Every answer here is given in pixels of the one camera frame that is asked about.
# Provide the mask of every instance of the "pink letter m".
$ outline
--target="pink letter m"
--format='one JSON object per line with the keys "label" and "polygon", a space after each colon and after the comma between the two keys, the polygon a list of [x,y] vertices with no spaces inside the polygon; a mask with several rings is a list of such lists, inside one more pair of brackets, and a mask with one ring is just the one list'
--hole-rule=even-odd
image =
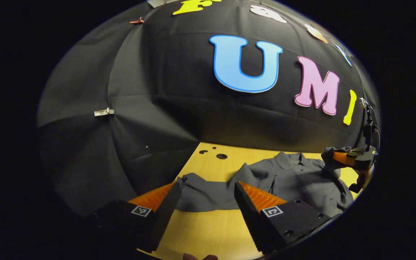
{"label": "pink letter m", "polygon": [[299,56],[298,61],[303,66],[303,83],[301,92],[295,96],[295,103],[302,107],[310,107],[312,105],[312,88],[314,106],[319,108],[326,97],[322,110],[324,113],[334,116],[337,113],[337,93],[340,78],[334,72],[329,71],[322,82],[319,69],[317,69],[314,61],[303,56]]}

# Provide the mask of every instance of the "human hand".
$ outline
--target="human hand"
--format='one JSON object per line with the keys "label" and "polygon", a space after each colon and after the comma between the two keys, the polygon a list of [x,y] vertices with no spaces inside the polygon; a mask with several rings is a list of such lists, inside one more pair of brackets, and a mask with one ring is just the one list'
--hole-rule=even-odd
{"label": "human hand", "polygon": [[[198,259],[189,253],[184,253],[182,255],[182,260],[198,260]],[[218,257],[215,255],[207,255],[202,260],[218,260]]]}

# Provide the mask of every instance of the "gray shirt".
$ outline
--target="gray shirt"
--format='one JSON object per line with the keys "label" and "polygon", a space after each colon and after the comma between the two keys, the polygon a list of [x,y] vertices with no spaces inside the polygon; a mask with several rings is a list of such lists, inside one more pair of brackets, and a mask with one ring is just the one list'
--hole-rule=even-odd
{"label": "gray shirt", "polygon": [[340,170],[326,169],[322,160],[306,159],[302,153],[280,152],[274,158],[246,163],[228,182],[205,181],[195,173],[178,178],[181,198],[176,209],[190,212],[238,209],[234,184],[242,181],[286,201],[300,199],[327,216],[342,213],[352,194],[339,179]]}

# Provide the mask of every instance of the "blue letter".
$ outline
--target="blue letter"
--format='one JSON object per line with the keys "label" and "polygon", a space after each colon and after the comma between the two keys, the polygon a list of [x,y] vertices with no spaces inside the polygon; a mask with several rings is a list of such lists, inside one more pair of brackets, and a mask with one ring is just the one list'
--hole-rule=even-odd
{"label": "blue letter", "polygon": [[241,70],[242,47],[248,41],[238,36],[216,35],[209,40],[214,44],[214,75],[224,86],[241,92],[258,93],[271,89],[277,82],[279,73],[280,46],[259,41],[263,50],[263,74],[251,77]]}

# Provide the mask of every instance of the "red clip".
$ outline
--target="red clip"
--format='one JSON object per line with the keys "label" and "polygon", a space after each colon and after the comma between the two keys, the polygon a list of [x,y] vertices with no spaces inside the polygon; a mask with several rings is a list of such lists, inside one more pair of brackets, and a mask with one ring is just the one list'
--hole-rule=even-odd
{"label": "red clip", "polygon": [[142,20],[142,17],[140,17],[140,18],[139,18],[139,20],[137,20],[137,21],[131,21],[131,22],[129,22],[129,23],[132,23],[132,24],[134,24],[134,25],[139,25],[139,24],[141,24],[141,23],[144,23],[144,20]]}

